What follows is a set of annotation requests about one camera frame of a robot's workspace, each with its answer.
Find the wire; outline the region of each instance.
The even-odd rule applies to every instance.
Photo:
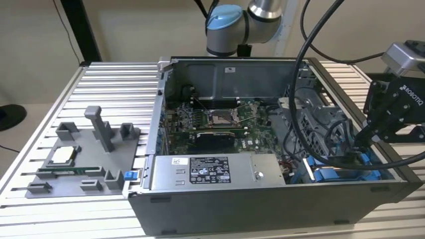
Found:
[[[4,149],[11,150],[11,151],[13,151],[13,152],[16,152],[16,153],[20,153],[20,151],[19,151],[19,150],[12,149],[12,148],[8,148],[8,147],[4,147],[3,145],[0,145],[0,148],[4,148]]]
[[[213,1],[212,1],[212,4],[210,4],[210,8],[209,8],[209,10],[208,10],[208,16],[206,16],[206,19],[205,19],[205,35],[206,35],[208,24],[209,24],[209,21],[210,21],[213,9],[214,9],[214,7],[218,5],[218,2],[220,2],[220,0],[213,0]]]
[[[205,10],[205,7],[204,7],[204,4],[202,4],[201,0],[193,0],[193,1],[194,1],[196,4],[198,5],[198,8],[200,8],[200,10],[201,10],[201,12],[202,12],[202,15],[204,15],[204,17],[206,18],[208,13],[206,13],[206,10]]]
[[[77,55],[77,53],[76,53],[76,51],[75,51],[75,48],[73,48],[73,45],[72,45],[71,36],[69,36],[69,31],[68,31],[68,29],[67,29],[67,26],[65,26],[64,20],[61,19],[61,15],[60,15],[60,13],[59,13],[59,9],[57,9],[57,5],[56,5],[56,1],[55,1],[55,0],[52,0],[52,2],[53,2],[53,5],[55,5],[55,9],[56,9],[56,12],[57,12],[57,16],[59,16],[59,19],[60,19],[61,25],[64,26],[64,29],[65,29],[65,31],[67,31],[68,41],[69,41],[69,45],[71,45],[71,48],[72,48],[72,51],[73,51],[73,55],[75,55],[75,57],[77,58],[77,63],[79,63],[79,65],[80,65],[80,62],[81,62],[81,61],[80,61],[79,55]]]
[[[392,163],[377,164],[377,165],[350,165],[350,164],[340,163],[337,161],[330,161],[326,158],[321,157],[321,155],[318,155],[316,153],[316,151],[312,149],[312,147],[308,145],[306,139],[302,136],[301,128],[300,128],[300,125],[297,122],[297,107],[296,107],[296,103],[294,103],[294,88],[296,88],[296,83],[297,83],[297,78],[298,78],[298,69],[301,66],[302,58],[305,56],[306,50],[312,44],[312,41],[314,40],[314,37],[316,37],[320,29],[322,28],[329,17],[332,16],[333,12],[337,10],[337,8],[342,2],[344,2],[344,0],[336,0],[333,2],[332,6],[329,7],[329,9],[326,10],[324,16],[318,20],[318,22],[312,30],[310,35],[308,36],[308,38],[302,44],[298,56],[297,56],[296,61],[294,61],[292,76],[290,76],[292,81],[290,81],[290,86],[289,86],[289,112],[290,112],[293,129],[294,129],[294,132],[298,136],[301,145],[304,146],[306,152],[314,157],[316,160],[318,160],[321,163],[324,163],[329,166],[342,168],[342,169],[353,169],[353,170],[380,170],[380,169],[389,169],[389,168],[394,168],[394,167],[401,167],[401,166],[405,166],[408,164],[412,164],[412,163],[421,161],[425,158],[425,151],[422,153],[412,156],[410,158],[408,158],[405,160],[400,160],[400,161],[396,161]]]
[[[301,12],[301,18],[300,18],[300,28],[301,28],[301,34],[302,34],[302,37],[304,37],[304,40],[306,40],[306,34],[305,34],[305,29],[304,29],[304,16],[305,16],[305,11],[306,11],[306,7],[310,3],[310,0],[306,0],[305,4],[304,4],[304,8],[302,8],[302,12]],[[348,65],[353,65],[358,62],[362,62],[362,61],[368,61],[373,58],[377,58],[380,56],[384,55],[384,52],[381,53],[377,53],[374,55],[370,55],[370,56],[366,56],[366,57],[362,57],[360,59],[356,59],[356,60],[338,60],[338,59],[334,59],[332,58],[330,56],[328,56],[325,53],[322,53],[314,46],[313,44],[309,46],[313,51],[320,55],[322,56],[324,58],[326,58],[329,61],[334,61],[337,63],[341,63],[341,64],[348,64]]]
[[[286,148],[286,141],[289,139],[289,135],[290,135],[290,132],[292,132],[292,126],[289,126],[289,131],[284,137],[284,142],[282,142],[282,146],[284,146],[284,151],[285,153],[289,155],[290,158],[293,158],[294,160],[297,160],[298,162],[301,162],[301,159],[289,151],[289,149]]]

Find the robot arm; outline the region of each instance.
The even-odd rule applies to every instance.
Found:
[[[248,9],[220,5],[206,22],[206,51],[213,56],[230,56],[237,46],[265,43],[274,36],[281,21],[281,0],[252,0]]]
[[[408,134],[396,134],[412,124],[425,122],[425,42],[396,42],[382,55],[392,76],[370,83],[364,113],[365,128],[356,135],[357,146],[372,141],[386,143],[425,142],[425,126]]]

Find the aluminum extrusion table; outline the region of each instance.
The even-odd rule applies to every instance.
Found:
[[[356,105],[362,108],[370,79],[356,66],[321,62]],[[141,129],[133,168],[144,154],[157,88],[157,63],[92,63],[80,67],[36,129],[5,176],[0,180],[0,237],[16,238],[144,238],[130,205],[121,195],[27,199],[35,178],[56,142],[55,128],[73,121],[89,128],[88,105],[103,107],[112,127],[132,122]],[[424,151],[424,144],[397,144],[402,157]],[[425,181],[425,160],[412,165]],[[190,236],[188,239],[408,239],[425,238],[425,186],[397,204],[377,207],[354,225],[278,231]]]

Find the power supply label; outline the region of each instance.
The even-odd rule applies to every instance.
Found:
[[[190,183],[230,183],[226,157],[190,158]]]

